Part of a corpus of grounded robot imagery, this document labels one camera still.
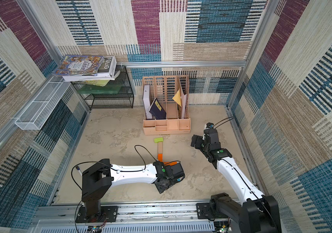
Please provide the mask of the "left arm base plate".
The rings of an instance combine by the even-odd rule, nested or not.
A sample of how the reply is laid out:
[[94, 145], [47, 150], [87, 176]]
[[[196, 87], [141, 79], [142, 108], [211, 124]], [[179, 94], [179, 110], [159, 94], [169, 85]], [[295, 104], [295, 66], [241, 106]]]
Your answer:
[[101, 206], [98, 213], [86, 213], [86, 207], [82, 206], [78, 209], [75, 222], [76, 223], [113, 223], [116, 222], [118, 206]]

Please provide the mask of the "natural wood building block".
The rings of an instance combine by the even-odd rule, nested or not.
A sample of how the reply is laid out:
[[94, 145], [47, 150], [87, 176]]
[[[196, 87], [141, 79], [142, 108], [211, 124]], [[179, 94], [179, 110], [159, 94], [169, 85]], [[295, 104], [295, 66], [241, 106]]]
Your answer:
[[157, 154], [163, 154], [163, 142], [157, 143]]

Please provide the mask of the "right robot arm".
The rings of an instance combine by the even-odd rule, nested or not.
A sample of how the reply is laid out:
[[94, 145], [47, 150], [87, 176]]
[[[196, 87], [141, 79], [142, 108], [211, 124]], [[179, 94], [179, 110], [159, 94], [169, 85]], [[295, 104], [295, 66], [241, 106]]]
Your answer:
[[239, 226], [242, 233], [281, 233], [278, 202], [266, 196], [245, 176], [231, 153], [221, 148], [217, 136], [193, 135], [191, 147], [200, 150], [208, 162], [228, 181], [239, 203], [226, 193], [212, 195], [210, 209], [226, 215]]

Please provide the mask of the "orange block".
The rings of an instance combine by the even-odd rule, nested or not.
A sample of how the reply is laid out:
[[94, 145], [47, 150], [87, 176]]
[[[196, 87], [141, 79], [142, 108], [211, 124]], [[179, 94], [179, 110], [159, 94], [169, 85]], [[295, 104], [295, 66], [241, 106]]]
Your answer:
[[163, 162], [163, 155], [161, 153], [158, 154], [157, 158], [159, 161]]
[[173, 166], [175, 164], [178, 164], [178, 162], [177, 161], [168, 162], [168, 163], [165, 163], [165, 166], [167, 166], [167, 165]]

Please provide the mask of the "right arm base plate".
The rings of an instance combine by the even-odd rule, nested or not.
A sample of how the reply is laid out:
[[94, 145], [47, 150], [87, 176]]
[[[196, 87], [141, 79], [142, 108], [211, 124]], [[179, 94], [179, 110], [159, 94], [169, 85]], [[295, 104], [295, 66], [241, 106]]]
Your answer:
[[213, 213], [210, 203], [197, 203], [196, 204], [198, 219], [207, 219], [209, 221], [214, 221], [217, 216]]

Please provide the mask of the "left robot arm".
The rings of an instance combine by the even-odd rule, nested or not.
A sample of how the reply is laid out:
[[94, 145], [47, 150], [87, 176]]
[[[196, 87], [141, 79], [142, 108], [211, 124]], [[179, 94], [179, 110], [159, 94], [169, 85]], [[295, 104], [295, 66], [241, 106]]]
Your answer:
[[147, 183], [154, 184], [162, 194], [185, 178], [179, 162], [163, 163], [154, 161], [142, 166], [120, 166], [111, 164], [109, 159], [92, 162], [82, 172], [81, 201], [75, 213], [75, 223], [114, 222], [118, 211], [116, 206], [101, 207], [101, 199], [115, 186]]

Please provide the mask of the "green building block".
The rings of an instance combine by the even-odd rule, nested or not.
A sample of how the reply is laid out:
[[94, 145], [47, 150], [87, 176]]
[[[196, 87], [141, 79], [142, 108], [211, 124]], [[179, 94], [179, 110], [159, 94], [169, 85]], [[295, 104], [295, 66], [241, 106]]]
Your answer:
[[162, 137], [158, 137], [158, 138], [155, 138], [154, 139], [154, 143], [160, 143], [160, 142], [163, 142], [164, 139]]

